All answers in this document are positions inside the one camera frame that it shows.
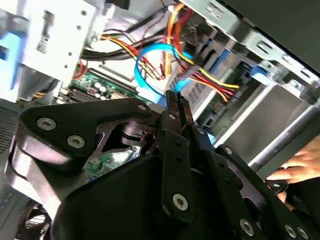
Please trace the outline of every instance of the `orange wire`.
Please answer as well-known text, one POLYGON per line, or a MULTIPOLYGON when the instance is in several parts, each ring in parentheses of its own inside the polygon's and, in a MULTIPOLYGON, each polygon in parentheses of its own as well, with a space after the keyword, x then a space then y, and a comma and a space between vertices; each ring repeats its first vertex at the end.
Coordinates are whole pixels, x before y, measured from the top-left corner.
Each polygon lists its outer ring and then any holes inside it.
MULTIPOLYGON (((175 19, 177 13, 184 7, 185 5, 183 3, 179 3, 173 10, 174 13, 171 13, 168 27, 167 27, 167 37, 166 37, 166 43, 171 45, 171 38, 172 38, 172 31, 175 24, 175 19)), ((164 75, 168 76, 170 74, 170 63, 171 63, 171 54, 166 52, 165 53, 165 66, 164 66, 164 75)))
MULTIPOLYGON (((117 41, 120 42, 120 43, 122 43, 123 45, 125 45, 125 46, 126 46, 128 49, 130 49, 135 55, 139 55, 140 52, 139 52, 136 48, 134 48, 133 46, 128 45, 127 43, 125 43, 124 41, 121 41, 120 39, 117 39, 117 41)), ((146 64, 148 64, 148 65, 152 68, 152 70, 153 70, 154 72, 156 72, 156 74, 158 74, 158 76, 159 76, 160 79, 163 79, 163 76, 162 76, 162 75, 157 71, 157 69, 148 61, 147 58, 142 57, 142 61, 144 61, 146 64)))

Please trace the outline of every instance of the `capacitor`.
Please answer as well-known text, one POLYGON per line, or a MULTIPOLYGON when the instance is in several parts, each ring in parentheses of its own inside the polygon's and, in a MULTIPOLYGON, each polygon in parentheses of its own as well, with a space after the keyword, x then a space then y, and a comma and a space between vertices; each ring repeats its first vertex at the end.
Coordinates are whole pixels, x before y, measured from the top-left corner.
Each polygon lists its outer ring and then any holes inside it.
POLYGON ((105 86, 99 87, 100 92, 105 93, 107 91, 107 88, 105 86))
POLYGON ((96 83, 94 84, 94 87, 95 87, 96 89, 99 89, 99 88, 101 87, 101 83, 100 83, 100 82, 96 82, 96 83))

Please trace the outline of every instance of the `black wire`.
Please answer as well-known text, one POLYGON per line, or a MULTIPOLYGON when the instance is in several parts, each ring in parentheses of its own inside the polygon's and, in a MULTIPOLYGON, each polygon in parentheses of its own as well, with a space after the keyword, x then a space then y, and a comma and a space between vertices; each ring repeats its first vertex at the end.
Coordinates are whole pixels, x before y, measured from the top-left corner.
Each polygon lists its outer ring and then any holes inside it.
MULTIPOLYGON (((152 44, 160 43, 162 41, 163 37, 164 37, 163 34, 160 34, 160 35, 158 34, 158 35, 147 37, 144 40, 143 47, 146 48, 146 47, 148 47, 148 46, 150 46, 152 44)), ((142 40, 137 41, 135 44, 131 45, 131 47, 136 48, 137 50, 139 50, 141 48, 141 42, 142 42, 142 40)), ((122 57, 128 57, 128 56, 129 55, 127 54, 126 51, 124 51, 123 48, 121 48, 119 50, 116 50, 116 51, 112 51, 112 52, 98 52, 98 51, 92 51, 92 50, 84 49, 82 55, 80 56, 80 58, 83 59, 83 60, 92 61, 92 60, 90 60, 90 58, 99 57, 101 59, 104 59, 104 60, 99 60, 99 61, 107 61, 107 60, 123 60, 122 57)))
MULTIPOLYGON (((119 43, 117 43, 117 42, 113 42, 113 43, 115 43, 115 44, 117 44, 119 47, 121 47, 122 48, 122 46, 119 44, 119 43)), ((147 64, 146 64, 146 62, 145 61, 143 61, 142 59, 140 60, 141 62, 143 62, 144 64, 145 64, 145 67, 150 71, 150 72, 154 72, 147 64)))
POLYGON ((156 19, 161 12, 166 12, 168 10, 169 6, 175 6, 175 4, 169 4, 169 5, 164 6, 163 8, 160 8, 159 10, 157 10, 156 12, 154 12, 153 14, 151 14, 150 16, 148 16, 147 18, 145 18, 141 22, 137 23, 136 25, 133 25, 133 26, 129 27, 126 30, 126 32, 128 34, 130 34, 130 33, 134 32, 134 31, 136 31, 137 29, 147 25, 152 20, 156 19))
POLYGON ((120 29, 115 29, 115 28, 110 28, 110 29, 105 30, 103 33, 106 33, 106 32, 118 32, 122 36, 126 37, 132 44, 135 44, 135 42, 132 41, 132 39, 130 38, 130 36, 128 35, 128 33, 126 31, 123 31, 120 29))
MULTIPOLYGON (((152 44, 155 43, 162 43, 163 41, 163 34, 157 34, 150 37, 147 37, 144 41, 143 48, 146 48, 152 44)), ((187 41, 191 35, 185 35, 181 36, 182 41, 187 41)), ((138 51, 141 50, 141 40, 137 43, 131 45, 131 47, 136 48, 138 51)), ((84 49, 82 55, 80 56, 80 59, 87 60, 87 61, 121 61, 121 60, 127 60, 130 59, 130 55, 123 50, 122 48, 116 51, 112 52, 98 52, 98 51, 92 51, 88 49, 84 49)))

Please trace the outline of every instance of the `black robotic arm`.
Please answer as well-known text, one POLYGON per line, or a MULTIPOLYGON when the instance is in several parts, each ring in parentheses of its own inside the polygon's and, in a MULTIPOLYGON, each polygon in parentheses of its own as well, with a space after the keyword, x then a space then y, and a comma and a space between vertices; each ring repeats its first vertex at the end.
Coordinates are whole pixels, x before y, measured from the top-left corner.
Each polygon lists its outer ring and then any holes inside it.
POLYGON ((53 240, 315 239, 230 147, 214 149, 189 103, 136 99, 25 110, 6 166, 41 202, 53 240), (140 146, 141 155, 87 183, 88 160, 140 146))

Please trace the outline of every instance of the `bolt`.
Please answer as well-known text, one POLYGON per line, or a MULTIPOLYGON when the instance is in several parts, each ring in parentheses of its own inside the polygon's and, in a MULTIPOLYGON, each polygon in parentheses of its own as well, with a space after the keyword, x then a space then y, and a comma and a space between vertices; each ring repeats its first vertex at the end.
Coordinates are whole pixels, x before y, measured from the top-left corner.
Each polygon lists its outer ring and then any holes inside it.
POLYGON ((201 134, 206 134, 205 130, 203 130, 202 128, 198 127, 198 132, 201 134))
POLYGON ((138 105, 138 107, 143 111, 147 110, 147 108, 145 106, 143 106, 143 105, 138 105))
POLYGON ((176 120, 176 116, 171 113, 169 113, 169 117, 172 118, 173 120, 176 120))
POLYGON ((86 144, 86 141, 78 135, 71 135, 67 138, 66 141, 71 147, 74 147, 76 149, 81 149, 86 144))
POLYGON ((309 236, 308 236, 308 234, 306 233, 306 231, 305 230, 303 230, 301 227, 299 227, 298 226, 298 231, 299 231, 299 233, 302 235, 302 237, 304 238, 304 239, 309 239, 309 236))
POLYGON ((226 150, 226 152, 227 152, 229 155, 231 155, 231 154, 232 154, 232 151, 231 151, 231 149, 230 149, 230 148, 226 147, 226 148, 225 148, 225 150, 226 150))
POLYGON ((295 230, 290 225, 286 224, 284 227, 287 233, 290 235, 290 237, 294 239, 297 237, 295 230))
POLYGON ((41 117, 36 121, 36 124, 39 128, 43 129, 43 130, 53 130, 57 127, 56 122, 48 117, 41 117))
POLYGON ((240 226, 242 230, 250 237, 253 237, 255 235, 254 228, 251 226, 250 222, 246 219, 240 220, 240 226))
POLYGON ((188 201, 187 199, 179 193, 173 195, 173 204, 181 211, 186 211, 188 209, 188 201))

